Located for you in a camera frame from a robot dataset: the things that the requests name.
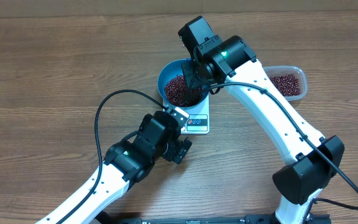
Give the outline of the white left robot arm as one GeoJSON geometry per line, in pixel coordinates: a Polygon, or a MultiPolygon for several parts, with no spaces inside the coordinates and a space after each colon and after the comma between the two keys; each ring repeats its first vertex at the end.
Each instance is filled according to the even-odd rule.
{"type": "Polygon", "coordinates": [[[103,164],[41,223],[91,223],[109,204],[146,178],[163,158],[179,164],[192,143],[180,140],[189,114],[180,108],[144,116],[137,131],[113,144],[103,164]]]}

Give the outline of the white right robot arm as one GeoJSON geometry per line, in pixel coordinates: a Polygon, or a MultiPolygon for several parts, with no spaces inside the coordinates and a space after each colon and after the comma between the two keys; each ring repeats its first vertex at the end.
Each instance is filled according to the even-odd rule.
{"type": "Polygon", "coordinates": [[[308,124],[269,80],[254,51],[237,35],[222,40],[204,17],[179,31],[194,61],[187,84],[218,84],[239,100],[273,141],[285,165],[272,176],[282,197],[273,223],[306,223],[313,200],[336,175],[344,153],[337,137],[308,124]]]}

